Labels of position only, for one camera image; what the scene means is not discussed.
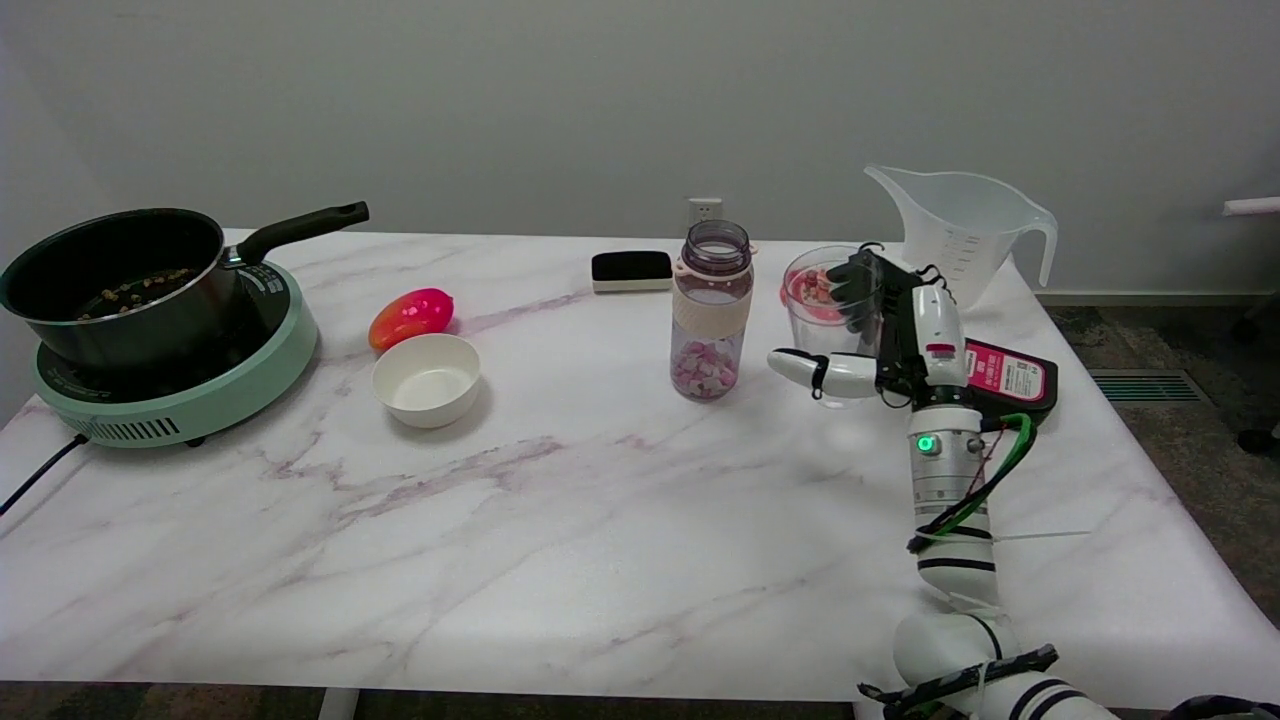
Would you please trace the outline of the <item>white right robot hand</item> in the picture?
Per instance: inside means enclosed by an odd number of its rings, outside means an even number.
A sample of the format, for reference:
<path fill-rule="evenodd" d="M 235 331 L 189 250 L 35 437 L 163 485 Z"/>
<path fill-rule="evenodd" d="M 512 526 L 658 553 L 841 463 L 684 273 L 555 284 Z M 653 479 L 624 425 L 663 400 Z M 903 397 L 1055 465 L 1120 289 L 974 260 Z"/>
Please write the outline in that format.
<path fill-rule="evenodd" d="M 771 351 L 768 368 L 828 407 L 963 401 L 965 334 L 945 278 L 883 250 L 828 246 L 791 263 L 780 295 L 794 342 Z"/>

